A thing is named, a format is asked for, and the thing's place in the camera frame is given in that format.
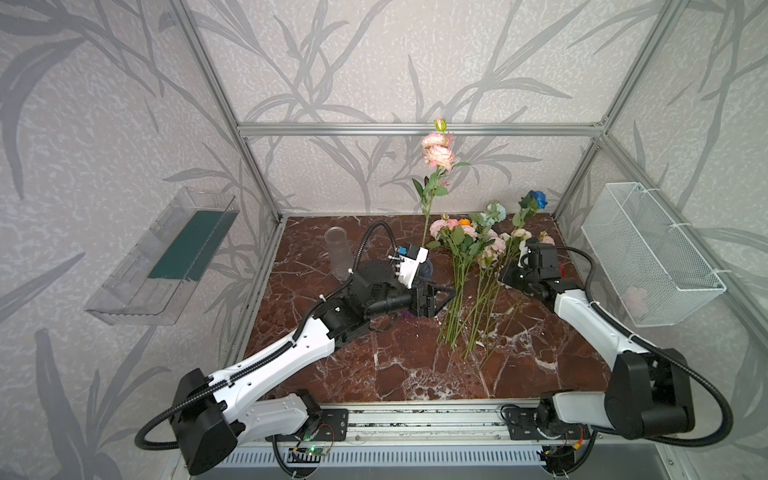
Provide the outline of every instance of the transparent cylinder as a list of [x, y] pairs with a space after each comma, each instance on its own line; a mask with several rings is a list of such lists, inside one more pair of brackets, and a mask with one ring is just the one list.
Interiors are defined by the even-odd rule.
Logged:
[[352, 268], [354, 261], [349, 240], [346, 238], [346, 230], [342, 227], [330, 227], [325, 237], [328, 258], [331, 261], [331, 273], [343, 282], [349, 277], [349, 269]]

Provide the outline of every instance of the marble tabletop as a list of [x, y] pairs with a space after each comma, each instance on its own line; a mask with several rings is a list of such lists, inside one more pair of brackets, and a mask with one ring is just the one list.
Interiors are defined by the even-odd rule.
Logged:
[[[420, 243], [424, 217], [291, 217], [280, 241], [269, 283], [248, 342], [252, 355], [296, 327], [318, 295], [339, 285], [330, 274], [323, 234], [328, 228], [346, 229], [356, 248], [362, 232], [374, 220], [386, 220], [398, 243]], [[512, 229], [511, 221], [500, 224]], [[534, 235], [546, 230], [562, 240], [548, 214], [538, 214], [526, 225]], [[389, 241], [383, 230], [372, 237], [369, 258], [386, 258]], [[444, 249], [430, 252], [433, 280], [452, 283], [450, 256]], [[566, 276], [577, 278], [567, 256], [561, 257]], [[466, 290], [476, 285], [471, 275]], [[465, 302], [465, 311], [473, 300]], [[463, 359], [466, 338], [456, 350], [438, 343], [438, 319], [400, 316], [384, 332], [371, 332], [343, 349], [307, 366], [266, 394], [265, 398], [308, 389], [317, 402], [377, 402], [427, 399], [510, 399], [538, 397], [562, 389], [605, 390], [610, 372], [594, 349], [570, 325], [538, 300], [517, 290], [502, 289], [494, 309], [499, 314], [495, 338], [477, 346]], [[374, 321], [383, 328], [388, 317]]]

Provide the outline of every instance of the wall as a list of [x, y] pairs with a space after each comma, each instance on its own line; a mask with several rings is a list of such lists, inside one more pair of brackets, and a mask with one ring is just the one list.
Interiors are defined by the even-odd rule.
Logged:
[[[240, 122], [595, 122], [662, 0], [190, 0]], [[252, 137], [281, 209], [411, 212], [418, 139]], [[459, 139], [434, 211], [563, 191], [584, 138]]]
[[[765, 306], [768, 223], [768, 2], [690, 2], [615, 124], [614, 136]], [[561, 218], [566, 239], [579, 227], [604, 183], [627, 181], [598, 156]], [[604, 275], [596, 296], [615, 313], [621, 304]], [[703, 480], [762, 478], [768, 468], [768, 355], [721, 297], [676, 326], [639, 333], [679, 349], [730, 399], [736, 425], [708, 449], [689, 449]], [[694, 386], [697, 428], [720, 422], [714, 402]]]
[[[218, 367], [274, 225], [164, 2], [3, 2], [0, 51], [0, 478], [159, 478], [133, 434]], [[88, 315], [182, 186], [241, 208], [184, 314]]]

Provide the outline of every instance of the white wire mesh basket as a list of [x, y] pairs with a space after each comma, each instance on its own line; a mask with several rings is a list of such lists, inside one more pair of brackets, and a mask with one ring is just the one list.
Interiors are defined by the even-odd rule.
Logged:
[[642, 184], [606, 184], [581, 229], [637, 326], [679, 323], [726, 289]]

